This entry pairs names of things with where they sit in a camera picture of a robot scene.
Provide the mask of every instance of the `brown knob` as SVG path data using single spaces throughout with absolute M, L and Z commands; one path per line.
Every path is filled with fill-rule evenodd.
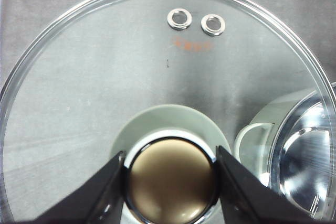
M 184 224 L 201 217 L 216 198 L 212 164 L 194 144 L 161 140 L 133 162 L 129 198 L 134 208 L 155 224 Z

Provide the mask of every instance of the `metal grommet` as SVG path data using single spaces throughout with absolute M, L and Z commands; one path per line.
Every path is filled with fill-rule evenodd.
M 192 22 L 190 12 L 186 9 L 176 8 L 171 10 L 167 15 L 168 24 L 175 30 L 188 28 Z
M 201 27 L 206 34 L 218 36 L 225 30 L 225 22 L 216 14 L 208 14 L 202 18 Z

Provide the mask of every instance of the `transparent lid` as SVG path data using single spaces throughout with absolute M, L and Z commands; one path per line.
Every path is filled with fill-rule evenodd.
M 192 16 L 185 29 L 167 22 L 176 8 Z M 220 18 L 225 29 L 211 36 Z M 87 0 L 36 38 L 2 90 L 2 220 L 36 218 L 73 192 L 109 160 L 127 121 L 160 104 L 204 113 L 234 153 L 237 138 L 246 145 L 246 125 L 270 123 L 266 137 L 266 126 L 248 133 L 266 139 L 247 148 L 258 153 L 257 170 L 248 168 L 262 179 L 280 125 L 311 92 L 332 145 L 335 97 L 324 71 L 288 27 L 248 0 Z

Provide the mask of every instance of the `glass lid rim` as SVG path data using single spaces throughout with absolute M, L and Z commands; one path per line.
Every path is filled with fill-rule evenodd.
M 47 37 L 50 33 L 52 33 L 55 29 L 62 25 L 62 23 L 69 19 L 73 18 L 73 15 L 80 13 L 82 10 L 85 10 L 86 7 L 98 2 L 100 0 L 84 0 L 83 2 L 75 5 L 74 7 L 70 8 L 65 13 L 61 14 L 57 17 L 54 21 L 52 21 L 26 48 L 24 53 L 18 59 L 12 70 L 10 71 L 8 77 L 6 78 L 3 87 L 1 88 L 0 92 L 0 108 L 1 110 L 1 120 L 2 125 L 0 127 L 0 172 L 3 169 L 3 130 L 6 129 L 7 120 L 9 112 L 11 110 L 11 105 L 8 105 L 8 101 L 11 101 L 11 89 L 19 87 L 19 83 L 15 82 L 15 78 L 19 76 L 20 69 L 25 69 L 25 62 L 30 58 L 31 53 L 34 51 L 40 42 L 43 42 L 43 39 Z M 298 54 L 298 57 L 304 59 L 305 61 L 303 64 L 308 62 L 308 66 L 306 65 L 307 69 L 312 68 L 313 72 L 311 73 L 313 76 L 313 80 L 318 83 L 317 87 L 323 87 L 323 94 L 327 95 L 327 99 L 329 101 L 328 109 L 332 109 L 332 114 L 336 114 L 336 95 L 334 93 L 332 84 L 323 69 L 321 63 L 313 54 L 313 52 L 308 48 L 308 46 L 297 36 L 287 25 L 285 25 L 281 20 L 279 20 L 275 15 L 271 12 L 267 11 L 263 7 L 259 6 L 258 4 L 254 3 L 250 0 L 231 0 L 235 2 L 238 6 L 242 6 L 246 9 L 249 9 L 252 13 L 256 14 L 257 17 L 260 17 L 262 21 L 266 21 L 269 24 L 269 29 L 276 30 L 277 33 L 280 35 L 281 39 L 283 39 L 288 45 L 291 47 L 293 51 Z M 3 176 L 0 178 L 0 182 L 3 183 Z M 1 199 L 7 200 L 5 188 L 4 186 L 0 187 L 0 197 Z

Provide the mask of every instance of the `metal knob ring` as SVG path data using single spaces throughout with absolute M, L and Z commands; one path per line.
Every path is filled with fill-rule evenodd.
M 214 22 L 218 28 L 209 27 L 208 22 Z M 219 15 L 207 14 L 201 20 L 201 27 L 206 34 L 210 36 L 219 36 L 225 30 L 225 21 Z
M 185 21 L 180 23 L 180 22 L 174 20 L 174 16 L 176 14 L 184 15 L 185 16 Z M 187 29 L 190 26 L 190 24 L 192 22 L 192 16 L 191 16 L 190 12 L 187 11 L 186 9 L 176 8 L 176 9 L 171 10 L 168 13 L 167 22 L 175 30 L 184 30 L 184 29 Z

